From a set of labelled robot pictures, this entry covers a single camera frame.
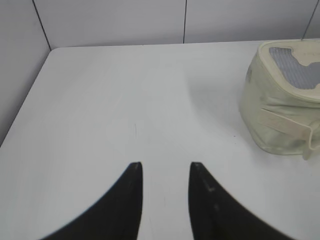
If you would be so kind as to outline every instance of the gray mesh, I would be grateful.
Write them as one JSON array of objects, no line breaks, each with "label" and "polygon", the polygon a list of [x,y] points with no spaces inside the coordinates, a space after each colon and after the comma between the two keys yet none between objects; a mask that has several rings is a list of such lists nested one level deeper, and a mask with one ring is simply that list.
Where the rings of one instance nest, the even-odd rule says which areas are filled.
[{"label": "gray mesh", "polygon": [[298,89],[314,89],[320,84],[320,62],[301,65],[290,48],[270,47],[269,52],[286,80]]}]

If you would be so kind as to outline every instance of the table surface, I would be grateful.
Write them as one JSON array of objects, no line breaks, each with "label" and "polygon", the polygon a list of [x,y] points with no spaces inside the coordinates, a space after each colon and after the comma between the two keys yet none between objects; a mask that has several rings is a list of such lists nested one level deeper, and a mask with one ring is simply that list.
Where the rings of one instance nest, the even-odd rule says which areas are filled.
[{"label": "table surface", "polygon": [[286,235],[320,236],[320,161],[262,151],[238,110],[260,41],[53,50],[0,148],[0,239],[34,240],[143,164],[139,240],[192,240],[191,162]]}]

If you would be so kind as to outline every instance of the cream pouch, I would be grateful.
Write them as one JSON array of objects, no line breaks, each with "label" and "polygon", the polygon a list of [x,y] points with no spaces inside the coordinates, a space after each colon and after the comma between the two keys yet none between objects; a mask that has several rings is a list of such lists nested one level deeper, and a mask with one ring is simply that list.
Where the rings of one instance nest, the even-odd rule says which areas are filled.
[{"label": "cream pouch", "polygon": [[272,41],[249,66],[240,113],[253,140],[279,155],[320,153],[320,41]]}]

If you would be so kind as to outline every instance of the bag handle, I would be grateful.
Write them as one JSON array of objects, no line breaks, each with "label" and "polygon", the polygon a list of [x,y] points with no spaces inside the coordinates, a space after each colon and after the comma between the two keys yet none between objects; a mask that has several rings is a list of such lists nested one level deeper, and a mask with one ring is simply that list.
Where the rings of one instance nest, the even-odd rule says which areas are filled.
[{"label": "bag handle", "polygon": [[312,135],[314,129],[310,126],[301,124],[285,116],[281,116],[262,108],[259,111],[257,121],[264,126],[270,127],[284,134],[288,134],[300,140],[305,140],[305,146],[302,153],[303,159],[307,160],[311,155],[320,153],[320,143],[316,146],[312,146]]}]

